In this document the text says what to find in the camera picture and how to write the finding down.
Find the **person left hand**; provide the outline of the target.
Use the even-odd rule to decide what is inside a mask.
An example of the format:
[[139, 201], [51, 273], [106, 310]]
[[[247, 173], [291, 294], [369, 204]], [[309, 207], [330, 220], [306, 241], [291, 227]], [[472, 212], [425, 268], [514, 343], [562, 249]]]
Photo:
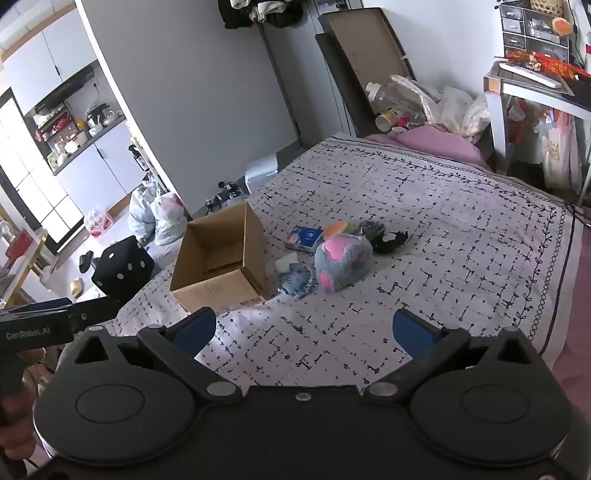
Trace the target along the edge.
[[36, 448], [32, 409], [35, 394], [20, 376], [19, 389], [1, 400], [7, 424], [1, 428], [1, 447], [12, 460], [29, 459]]

